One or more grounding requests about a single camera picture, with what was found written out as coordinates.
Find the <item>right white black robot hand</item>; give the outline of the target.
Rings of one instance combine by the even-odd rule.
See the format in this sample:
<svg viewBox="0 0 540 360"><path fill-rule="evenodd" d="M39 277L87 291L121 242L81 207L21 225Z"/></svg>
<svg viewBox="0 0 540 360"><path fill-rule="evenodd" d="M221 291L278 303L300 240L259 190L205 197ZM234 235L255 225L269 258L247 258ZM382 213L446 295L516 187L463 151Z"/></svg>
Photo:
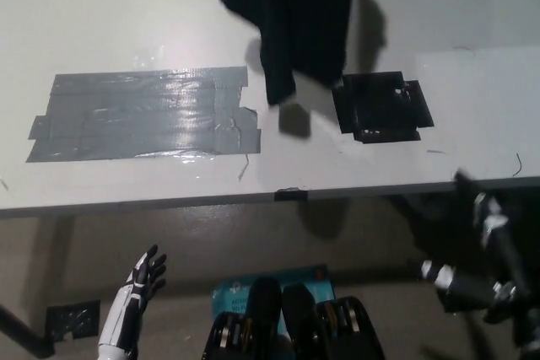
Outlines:
<svg viewBox="0 0 540 360"><path fill-rule="evenodd" d="M510 218L504 212L495 194L486 191L464 171L454 175L458 196L471 207L471 223L484 250L493 252L501 260L508 260L515 253L509 226Z"/></svg>

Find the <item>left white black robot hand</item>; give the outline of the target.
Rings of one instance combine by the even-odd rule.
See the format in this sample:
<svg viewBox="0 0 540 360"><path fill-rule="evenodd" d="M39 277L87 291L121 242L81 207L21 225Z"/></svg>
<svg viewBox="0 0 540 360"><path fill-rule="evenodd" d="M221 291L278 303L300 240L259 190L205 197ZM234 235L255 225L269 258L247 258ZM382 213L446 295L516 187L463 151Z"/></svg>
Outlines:
<svg viewBox="0 0 540 360"><path fill-rule="evenodd" d="M142 314L152 297L166 284L163 275L166 272L167 255L158 256L159 246L154 244L147 250L133 267L126 281L130 303L136 303Z"/></svg>

